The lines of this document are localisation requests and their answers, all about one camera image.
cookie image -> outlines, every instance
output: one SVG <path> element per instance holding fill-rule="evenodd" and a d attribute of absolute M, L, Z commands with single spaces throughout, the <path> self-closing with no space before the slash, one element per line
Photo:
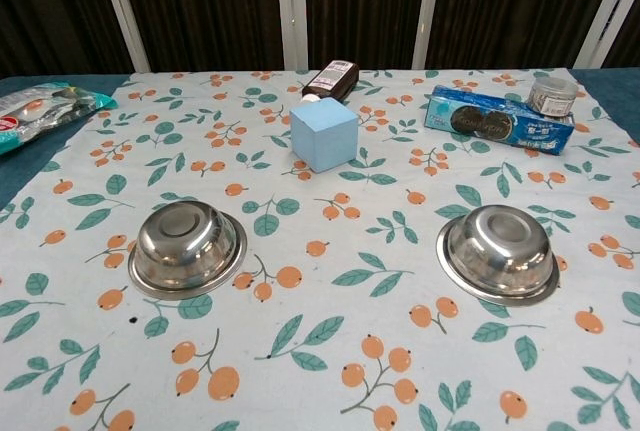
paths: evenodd
<path fill-rule="evenodd" d="M 491 111 L 484 116 L 479 128 L 479 135 L 482 138 L 499 140 L 505 139 L 511 134 L 513 124 L 508 115 L 499 111 Z"/>
<path fill-rule="evenodd" d="M 462 106 L 451 115 L 451 127 L 461 134 L 472 134 L 480 129 L 482 122 L 482 113 L 473 106 Z"/>

bottle cap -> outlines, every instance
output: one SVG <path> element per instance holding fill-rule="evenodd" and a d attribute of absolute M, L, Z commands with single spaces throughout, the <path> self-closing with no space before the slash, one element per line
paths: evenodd
<path fill-rule="evenodd" d="M 305 94 L 300 100 L 301 103 L 315 103 L 316 101 L 320 101 L 320 96 L 315 94 Z"/>

bowl rim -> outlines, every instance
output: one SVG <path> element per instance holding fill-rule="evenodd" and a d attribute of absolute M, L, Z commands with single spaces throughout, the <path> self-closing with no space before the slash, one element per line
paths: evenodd
<path fill-rule="evenodd" d="M 440 266 L 442 266 L 447 276 L 449 276 L 449 278 L 460 288 L 476 298 L 504 306 L 530 306 L 548 298 L 556 290 L 560 280 L 560 269 L 558 268 L 558 262 L 553 251 L 551 252 L 553 264 L 549 278 L 539 288 L 528 293 L 517 296 L 506 296 L 498 293 L 491 293 L 479 288 L 476 284 L 469 281 L 453 264 L 447 246 L 451 229 L 463 218 L 464 216 L 459 216 L 450 220 L 442 227 L 438 233 L 438 237 L 436 238 L 436 255 L 438 256 L 438 261 L 440 261 Z"/>
<path fill-rule="evenodd" d="M 244 261 L 244 257 L 247 253 L 247 233 L 245 232 L 240 222 L 233 216 L 230 216 L 222 211 L 218 212 L 221 213 L 229 221 L 229 223 L 231 223 L 231 226 L 233 226 L 236 232 L 235 247 L 232 252 L 232 257 L 229 260 L 229 264 L 225 269 L 223 269 L 217 275 L 213 276 L 208 281 L 205 281 L 204 283 L 201 283 L 197 286 L 181 289 L 163 288 L 150 283 L 140 273 L 140 270 L 137 269 L 134 259 L 137 250 L 136 243 L 129 253 L 128 261 L 129 277 L 133 281 L 133 284 L 136 286 L 136 288 L 138 288 L 138 290 L 142 291 L 147 296 L 151 296 L 152 298 L 158 298 L 167 301 L 177 301 L 181 299 L 195 298 L 196 296 L 206 294 L 209 291 L 217 288 L 225 281 L 227 281 L 231 276 L 233 276 L 236 271 L 240 269 L 240 265 Z"/>

plastic bag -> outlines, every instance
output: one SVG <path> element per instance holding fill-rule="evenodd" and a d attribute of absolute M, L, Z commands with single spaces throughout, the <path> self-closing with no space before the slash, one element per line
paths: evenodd
<path fill-rule="evenodd" d="M 117 106 L 109 96 L 69 83 L 39 84 L 3 96 L 0 98 L 0 154 L 96 109 Z"/>

dark curtain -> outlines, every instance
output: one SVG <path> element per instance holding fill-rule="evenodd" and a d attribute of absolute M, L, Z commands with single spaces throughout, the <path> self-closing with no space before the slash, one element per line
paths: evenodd
<path fill-rule="evenodd" d="M 640 66 L 640 0 L 633 2 L 602 66 L 604 68 Z"/>
<path fill-rule="evenodd" d="M 421 0 L 307 0 L 309 67 L 410 68 Z"/>
<path fill-rule="evenodd" d="M 436 0 L 425 67 L 572 67 L 600 2 Z"/>
<path fill-rule="evenodd" d="M 0 77 L 133 71 L 110 0 L 0 0 Z"/>
<path fill-rule="evenodd" d="M 152 71 L 282 69 L 278 0 L 131 0 Z"/>

